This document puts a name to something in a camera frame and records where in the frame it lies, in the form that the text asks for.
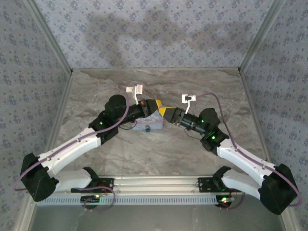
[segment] patterned wallpaper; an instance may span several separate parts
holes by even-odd
[[[11,230],[25,154],[43,152],[66,74],[22,0],[0,1],[0,230]]]
[[[308,230],[308,2],[287,0],[245,73],[269,152],[291,167]]]
[[[272,0],[36,0],[73,68],[239,66]]]

